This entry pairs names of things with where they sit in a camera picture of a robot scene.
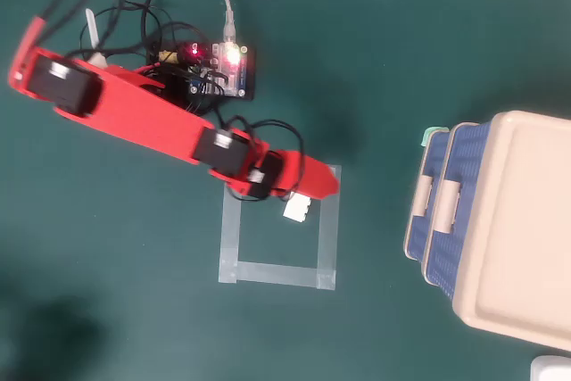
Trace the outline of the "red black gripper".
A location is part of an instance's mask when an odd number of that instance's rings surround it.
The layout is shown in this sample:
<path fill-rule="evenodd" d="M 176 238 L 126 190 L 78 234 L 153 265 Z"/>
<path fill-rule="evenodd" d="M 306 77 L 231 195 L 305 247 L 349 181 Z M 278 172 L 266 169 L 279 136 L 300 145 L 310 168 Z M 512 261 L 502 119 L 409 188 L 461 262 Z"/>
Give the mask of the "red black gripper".
<path fill-rule="evenodd" d="M 339 191 L 339 181 L 327 164 L 298 151 L 250 148 L 247 183 L 251 201 L 287 199 L 292 192 L 323 200 Z"/>

